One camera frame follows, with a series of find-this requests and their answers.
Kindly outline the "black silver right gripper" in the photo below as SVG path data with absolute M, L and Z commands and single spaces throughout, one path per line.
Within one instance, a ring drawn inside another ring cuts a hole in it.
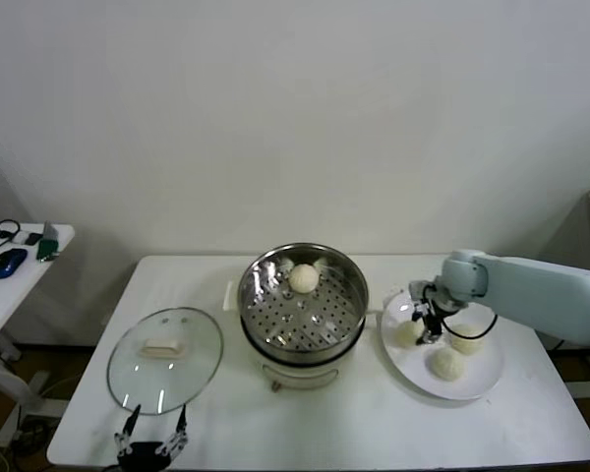
M 422 290 L 422 300 L 413 302 L 411 321 L 423 321 L 424 330 L 418 337 L 417 344 L 434 344 L 443 334 L 440 319 L 445 319 L 466 308 L 466 303 L 451 297 L 448 290 L 434 282 L 427 282 Z

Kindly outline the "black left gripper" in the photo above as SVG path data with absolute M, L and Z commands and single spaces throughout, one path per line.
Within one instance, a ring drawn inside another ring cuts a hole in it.
M 167 442 L 132 442 L 131 435 L 140 416 L 142 405 L 138 404 L 126 420 L 122 431 L 114 434 L 118 465 L 128 472 L 164 471 L 172 463 L 171 455 L 179 455 L 189 437 L 187 433 L 187 405 L 181 408 L 175 432 Z

